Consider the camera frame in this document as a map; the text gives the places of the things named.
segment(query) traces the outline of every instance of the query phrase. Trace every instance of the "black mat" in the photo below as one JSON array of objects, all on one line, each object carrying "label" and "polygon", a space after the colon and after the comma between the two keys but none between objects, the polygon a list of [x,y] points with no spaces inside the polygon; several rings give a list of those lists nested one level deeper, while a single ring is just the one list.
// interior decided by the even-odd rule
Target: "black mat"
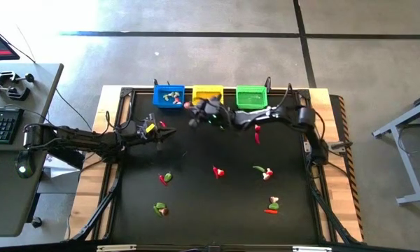
[{"label": "black mat", "polygon": [[[134,116],[143,118],[154,111],[158,120],[178,132],[163,144],[161,153],[155,144],[130,150],[115,210],[113,243],[316,243],[300,134],[280,123],[263,125],[258,146],[253,129],[234,133],[203,125],[193,130],[187,111],[162,111],[151,99],[138,94]],[[225,105],[235,108],[234,95],[224,99]],[[280,99],[270,97],[269,103],[278,104]],[[215,179],[213,165],[225,170],[223,178]],[[271,168],[273,177],[263,181],[253,165]],[[158,174],[170,171],[173,179],[165,187]],[[271,196],[280,198],[278,215],[263,212]],[[156,202],[164,202],[170,215],[157,216]]]}]

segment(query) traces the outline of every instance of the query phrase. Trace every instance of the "yellow bin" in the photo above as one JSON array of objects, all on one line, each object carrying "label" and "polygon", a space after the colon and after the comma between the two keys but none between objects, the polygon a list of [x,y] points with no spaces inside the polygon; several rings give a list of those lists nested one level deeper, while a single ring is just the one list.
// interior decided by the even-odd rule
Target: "yellow bin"
[{"label": "yellow bin", "polygon": [[201,99],[210,99],[221,94],[220,102],[224,104],[224,87],[221,85],[194,85],[193,86],[193,105],[196,105]]}]

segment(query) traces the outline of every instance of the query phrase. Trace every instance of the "gray desk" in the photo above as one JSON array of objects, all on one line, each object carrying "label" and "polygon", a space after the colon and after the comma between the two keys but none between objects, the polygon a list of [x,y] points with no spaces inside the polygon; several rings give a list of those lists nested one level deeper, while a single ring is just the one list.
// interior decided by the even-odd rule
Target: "gray desk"
[{"label": "gray desk", "polygon": [[[25,109],[46,116],[55,88],[59,82],[62,64],[22,64],[0,62],[0,71],[15,71],[20,76],[26,73],[34,75],[35,84],[24,83],[31,93],[25,101],[13,101],[0,94],[0,106],[16,104]],[[36,171],[31,178],[20,178],[14,168],[14,159],[22,148],[23,127],[28,123],[42,123],[43,119],[30,112],[24,112],[20,129],[14,139],[12,150],[3,150],[10,146],[0,146],[0,237],[17,236],[27,220],[41,176],[45,153],[35,158]]]}]

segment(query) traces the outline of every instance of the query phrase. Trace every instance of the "green pepper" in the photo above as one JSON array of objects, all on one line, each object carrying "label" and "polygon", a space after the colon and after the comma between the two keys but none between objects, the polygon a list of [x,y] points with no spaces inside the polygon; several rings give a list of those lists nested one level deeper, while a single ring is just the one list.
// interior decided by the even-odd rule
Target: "green pepper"
[{"label": "green pepper", "polygon": [[173,175],[170,173],[165,174],[165,177],[163,178],[165,182],[169,182],[173,178]]},{"label": "green pepper", "polygon": [[153,206],[154,208],[154,212],[159,216],[162,217],[162,214],[159,212],[159,209],[157,209],[157,207]]},{"label": "green pepper", "polygon": [[167,206],[165,204],[161,203],[161,202],[158,202],[157,204],[155,204],[156,209],[163,209],[165,207],[167,207]]},{"label": "green pepper", "polygon": [[257,169],[260,172],[266,172],[266,170],[263,167],[259,167],[259,166],[252,166],[252,168]]},{"label": "green pepper", "polygon": [[269,205],[268,209],[279,210],[279,204],[278,203],[272,203],[272,204]]}]

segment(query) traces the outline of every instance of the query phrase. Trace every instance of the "computer mouse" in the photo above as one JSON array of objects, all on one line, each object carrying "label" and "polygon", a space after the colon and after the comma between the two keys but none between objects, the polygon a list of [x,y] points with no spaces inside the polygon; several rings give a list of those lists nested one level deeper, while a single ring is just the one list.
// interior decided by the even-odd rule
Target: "computer mouse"
[{"label": "computer mouse", "polygon": [[34,174],[34,154],[32,151],[22,150],[15,159],[15,170],[22,179],[28,179]]}]

